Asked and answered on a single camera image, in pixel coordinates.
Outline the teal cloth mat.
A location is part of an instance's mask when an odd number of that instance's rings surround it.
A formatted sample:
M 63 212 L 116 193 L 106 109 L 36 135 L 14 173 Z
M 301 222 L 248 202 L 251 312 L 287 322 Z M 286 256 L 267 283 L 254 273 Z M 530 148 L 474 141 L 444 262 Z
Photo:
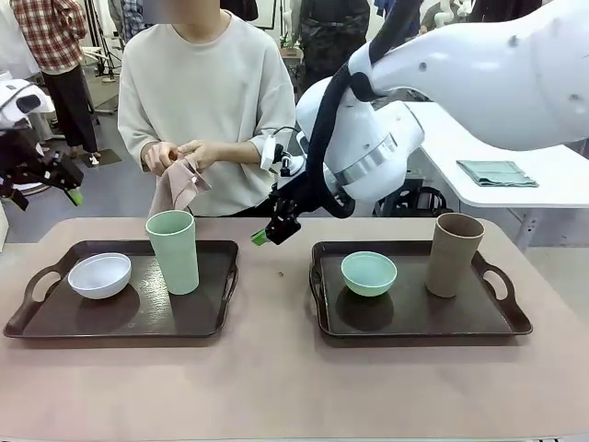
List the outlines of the teal cloth mat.
M 538 183 L 513 161 L 458 160 L 456 164 L 480 187 L 538 187 Z

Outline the black chair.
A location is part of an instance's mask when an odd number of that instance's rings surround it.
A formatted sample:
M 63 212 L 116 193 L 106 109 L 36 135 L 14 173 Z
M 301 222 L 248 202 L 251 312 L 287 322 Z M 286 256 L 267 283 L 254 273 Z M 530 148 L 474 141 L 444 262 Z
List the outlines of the black chair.
M 379 217 L 438 217 L 453 210 L 443 194 L 430 186 L 404 186 L 375 205 L 373 214 Z

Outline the person's left hand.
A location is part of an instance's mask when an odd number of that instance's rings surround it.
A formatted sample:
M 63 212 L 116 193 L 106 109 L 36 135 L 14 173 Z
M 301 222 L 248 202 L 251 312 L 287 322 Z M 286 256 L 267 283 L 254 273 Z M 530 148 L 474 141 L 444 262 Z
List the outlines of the person's left hand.
M 217 146 L 212 142 L 193 140 L 177 148 L 180 156 L 185 157 L 197 170 L 205 170 L 219 160 Z

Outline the person's left forearm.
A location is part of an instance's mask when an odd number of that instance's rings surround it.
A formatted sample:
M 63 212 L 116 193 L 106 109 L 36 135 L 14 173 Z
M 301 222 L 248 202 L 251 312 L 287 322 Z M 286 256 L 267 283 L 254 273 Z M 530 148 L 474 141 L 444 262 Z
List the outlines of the person's left forearm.
M 260 153 L 250 141 L 243 143 L 213 143 L 215 161 L 239 164 L 259 164 Z

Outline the person in light sweatshirt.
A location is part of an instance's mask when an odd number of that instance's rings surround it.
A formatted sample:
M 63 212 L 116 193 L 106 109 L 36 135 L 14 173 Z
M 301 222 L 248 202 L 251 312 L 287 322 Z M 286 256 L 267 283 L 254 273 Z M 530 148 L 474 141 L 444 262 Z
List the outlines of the person in light sweatshirt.
M 147 0 L 152 24 L 127 43 L 118 128 L 140 168 L 148 143 L 250 141 L 295 125 L 295 94 L 276 41 L 220 0 Z M 259 164 L 216 161 L 198 170 L 212 189 L 191 211 L 202 217 L 268 217 L 273 175 Z

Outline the brown tall cup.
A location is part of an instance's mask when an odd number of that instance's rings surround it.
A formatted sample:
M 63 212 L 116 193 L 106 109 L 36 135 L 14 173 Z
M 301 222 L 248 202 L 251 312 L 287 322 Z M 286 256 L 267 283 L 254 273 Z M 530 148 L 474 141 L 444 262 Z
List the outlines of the brown tall cup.
M 443 298 L 456 296 L 484 233 L 485 227 L 469 215 L 445 213 L 437 217 L 425 278 L 430 293 Z

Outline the bystander in dark clothes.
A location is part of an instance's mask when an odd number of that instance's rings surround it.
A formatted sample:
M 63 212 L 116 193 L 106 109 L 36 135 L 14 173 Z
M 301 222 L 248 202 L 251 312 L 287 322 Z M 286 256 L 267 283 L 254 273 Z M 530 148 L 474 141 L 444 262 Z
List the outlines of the bystander in dark clothes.
M 367 0 L 302 0 L 298 28 L 304 91 L 334 76 L 366 43 L 369 20 Z

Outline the white bowl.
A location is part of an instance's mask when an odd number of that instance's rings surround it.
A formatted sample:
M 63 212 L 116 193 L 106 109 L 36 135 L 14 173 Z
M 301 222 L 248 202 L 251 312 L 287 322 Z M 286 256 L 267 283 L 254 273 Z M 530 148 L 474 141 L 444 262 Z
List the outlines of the white bowl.
M 113 297 L 127 286 L 131 260 L 121 253 L 100 253 L 77 263 L 67 275 L 70 287 L 80 296 L 101 300 Z

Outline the mint green tall cup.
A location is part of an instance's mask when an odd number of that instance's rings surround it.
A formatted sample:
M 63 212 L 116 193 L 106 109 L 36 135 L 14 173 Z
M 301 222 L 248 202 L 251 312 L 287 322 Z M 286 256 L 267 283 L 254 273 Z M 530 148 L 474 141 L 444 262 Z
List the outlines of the mint green tall cup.
M 170 210 L 152 215 L 145 223 L 167 290 L 187 295 L 199 285 L 194 217 Z

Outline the person's right hand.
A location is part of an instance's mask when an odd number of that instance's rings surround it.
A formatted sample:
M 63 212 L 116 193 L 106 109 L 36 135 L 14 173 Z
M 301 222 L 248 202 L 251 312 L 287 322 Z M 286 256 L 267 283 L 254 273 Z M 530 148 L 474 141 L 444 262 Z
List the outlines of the person's right hand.
M 145 167 L 162 176 L 178 158 L 178 147 L 169 142 L 148 143 L 142 149 L 141 159 Z

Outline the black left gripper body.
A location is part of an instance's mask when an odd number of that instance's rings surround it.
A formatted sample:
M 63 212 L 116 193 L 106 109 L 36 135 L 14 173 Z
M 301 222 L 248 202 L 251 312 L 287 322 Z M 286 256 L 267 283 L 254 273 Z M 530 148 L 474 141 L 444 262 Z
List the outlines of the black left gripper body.
M 43 154 L 28 131 L 0 131 L 0 190 L 44 184 Z

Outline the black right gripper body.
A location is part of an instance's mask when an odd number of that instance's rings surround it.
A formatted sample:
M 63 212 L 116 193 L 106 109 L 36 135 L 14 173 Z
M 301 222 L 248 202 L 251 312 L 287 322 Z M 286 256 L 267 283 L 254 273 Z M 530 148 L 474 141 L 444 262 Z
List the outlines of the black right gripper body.
M 270 196 L 269 201 L 272 213 L 268 224 L 268 241 L 281 245 L 301 228 L 298 222 L 298 202 L 293 198 L 280 196 Z

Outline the mint green bowl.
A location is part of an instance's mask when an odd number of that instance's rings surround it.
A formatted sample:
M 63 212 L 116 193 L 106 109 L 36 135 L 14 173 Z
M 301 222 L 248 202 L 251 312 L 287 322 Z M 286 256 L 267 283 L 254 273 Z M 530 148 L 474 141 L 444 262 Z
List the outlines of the mint green bowl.
M 361 297 L 378 297 L 395 283 L 398 269 L 388 257 L 371 251 L 357 251 L 341 262 L 345 285 Z

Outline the black floor plate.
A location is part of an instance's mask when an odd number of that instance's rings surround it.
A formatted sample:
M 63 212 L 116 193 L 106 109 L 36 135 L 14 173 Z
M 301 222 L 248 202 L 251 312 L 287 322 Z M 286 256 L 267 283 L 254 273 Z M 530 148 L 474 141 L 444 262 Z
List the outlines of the black floor plate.
M 121 158 L 119 157 L 119 155 L 112 149 L 100 150 L 98 152 L 98 156 L 84 154 L 80 157 L 80 159 L 88 168 L 106 166 L 121 162 Z

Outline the dark brown serving tray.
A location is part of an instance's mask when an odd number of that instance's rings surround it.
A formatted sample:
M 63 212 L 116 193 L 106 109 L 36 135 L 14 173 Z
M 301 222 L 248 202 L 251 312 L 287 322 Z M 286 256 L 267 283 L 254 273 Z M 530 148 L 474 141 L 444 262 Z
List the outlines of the dark brown serving tray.
M 238 245 L 231 240 L 196 243 L 200 284 L 171 295 L 147 240 L 89 240 L 73 245 L 54 265 L 28 282 L 23 300 L 4 328 L 8 338 L 209 338 L 225 325 L 236 289 Z M 107 299 L 78 295 L 67 276 L 82 260 L 119 252 L 132 263 L 130 281 Z
M 339 344 L 379 346 L 406 340 L 500 343 L 532 332 L 512 280 L 480 253 L 455 297 L 430 294 L 424 276 L 431 245 L 429 240 L 316 243 L 309 283 L 322 334 Z M 362 297 L 346 286 L 341 262 L 356 251 L 383 254 L 397 265 L 396 281 L 385 294 Z

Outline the beige pink cloth mat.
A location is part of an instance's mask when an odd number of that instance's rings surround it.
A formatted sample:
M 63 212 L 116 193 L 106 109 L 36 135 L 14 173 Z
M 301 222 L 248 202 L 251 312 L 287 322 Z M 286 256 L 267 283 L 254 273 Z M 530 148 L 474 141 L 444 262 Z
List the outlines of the beige pink cloth mat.
M 193 158 L 184 157 L 157 179 L 149 217 L 171 210 L 185 210 L 199 193 L 212 189 L 197 166 Z

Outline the white side table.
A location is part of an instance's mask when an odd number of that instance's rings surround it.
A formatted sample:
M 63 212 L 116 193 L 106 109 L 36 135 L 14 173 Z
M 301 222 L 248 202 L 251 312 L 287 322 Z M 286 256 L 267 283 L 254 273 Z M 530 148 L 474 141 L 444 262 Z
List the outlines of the white side table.
M 425 132 L 422 151 L 459 200 L 479 208 L 524 209 L 515 237 L 520 250 L 529 245 L 548 209 L 589 208 L 589 159 L 565 145 L 516 152 L 482 143 L 433 102 L 408 107 Z M 536 188 L 480 187 L 457 165 L 458 160 L 513 161 Z

